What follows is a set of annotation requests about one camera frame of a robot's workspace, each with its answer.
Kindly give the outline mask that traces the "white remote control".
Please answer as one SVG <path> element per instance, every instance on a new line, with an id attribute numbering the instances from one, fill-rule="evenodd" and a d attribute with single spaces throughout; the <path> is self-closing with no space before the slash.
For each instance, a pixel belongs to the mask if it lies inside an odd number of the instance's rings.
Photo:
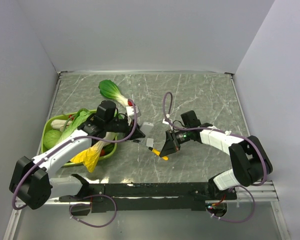
<path id="1" fill-rule="evenodd" d="M 153 127 L 153 123 L 145 121 L 140 125 L 140 130 L 143 132 L 144 135 L 147 136 L 152 131 Z"/>

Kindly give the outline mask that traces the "white battery cover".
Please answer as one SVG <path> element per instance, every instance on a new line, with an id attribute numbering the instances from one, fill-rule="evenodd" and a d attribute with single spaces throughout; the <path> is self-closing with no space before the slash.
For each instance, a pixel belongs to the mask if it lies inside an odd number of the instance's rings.
<path id="1" fill-rule="evenodd" d="M 148 148 L 153 148 L 154 147 L 154 139 L 153 138 L 147 138 L 145 144 Z"/>

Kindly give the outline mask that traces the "yellow handled screwdriver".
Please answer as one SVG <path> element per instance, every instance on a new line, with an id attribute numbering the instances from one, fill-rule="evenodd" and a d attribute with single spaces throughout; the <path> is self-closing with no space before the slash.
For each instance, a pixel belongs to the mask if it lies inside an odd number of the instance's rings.
<path id="1" fill-rule="evenodd" d="M 160 152 L 158 150 L 156 150 L 155 148 L 153 147 L 148 147 L 148 149 L 154 153 L 156 156 L 160 157 L 161 159 L 165 160 L 165 161 L 168 161 L 169 158 L 167 156 L 160 156 Z"/>

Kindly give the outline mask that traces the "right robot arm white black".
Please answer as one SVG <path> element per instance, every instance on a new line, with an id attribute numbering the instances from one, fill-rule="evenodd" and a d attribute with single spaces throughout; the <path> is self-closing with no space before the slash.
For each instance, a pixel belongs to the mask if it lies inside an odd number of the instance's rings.
<path id="1" fill-rule="evenodd" d="M 181 144 L 190 140 L 209 145 L 229 155 L 231 169 L 210 178 L 208 193 L 220 199 L 226 190 L 249 187 L 273 171 L 273 166 L 256 136 L 243 137 L 229 131 L 221 132 L 210 123 L 201 124 L 193 110 L 181 114 L 185 128 L 165 132 L 165 143 L 159 156 L 164 158 L 181 150 Z"/>

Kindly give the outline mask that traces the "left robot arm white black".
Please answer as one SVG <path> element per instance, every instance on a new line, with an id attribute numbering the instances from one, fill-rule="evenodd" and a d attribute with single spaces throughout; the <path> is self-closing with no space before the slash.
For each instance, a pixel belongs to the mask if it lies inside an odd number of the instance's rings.
<path id="1" fill-rule="evenodd" d="M 95 113 L 82 123 L 69 137 L 50 150 L 34 156 L 21 157 L 17 160 L 12 174 L 9 190 L 12 192 L 12 208 L 21 210 L 17 200 L 25 207 L 35 210 L 43 206 L 47 200 L 63 196 L 72 196 L 77 201 L 85 200 L 89 195 L 89 183 L 80 175 L 73 174 L 64 178 L 56 178 L 56 172 L 77 154 L 89 149 L 93 142 L 115 143 L 106 133 L 123 133 L 122 142 L 143 138 L 145 135 L 138 127 L 140 111 L 132 103 L 126 107 L 127 117 L 115 118 L 116 104 L 104 100 Z"/>

